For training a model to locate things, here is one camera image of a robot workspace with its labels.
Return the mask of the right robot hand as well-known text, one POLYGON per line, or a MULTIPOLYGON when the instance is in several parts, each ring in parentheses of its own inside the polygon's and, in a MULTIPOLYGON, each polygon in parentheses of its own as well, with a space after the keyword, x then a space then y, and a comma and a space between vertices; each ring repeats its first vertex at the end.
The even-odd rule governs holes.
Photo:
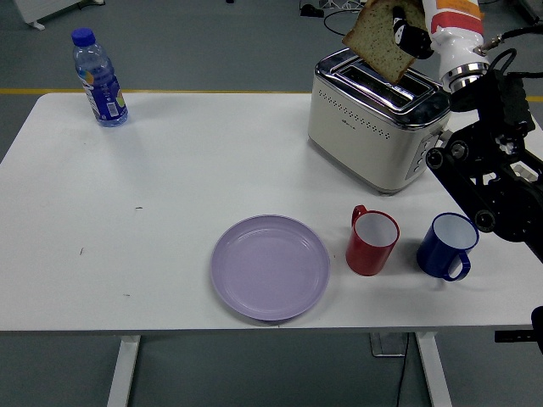
POLYGON ((421 6, 396 4, 392 9, 395 44, 415 59, 439 55, 439 76, 484 75, 490 66, 478 47, 483 24, 476 1, 423 1, 421 6))

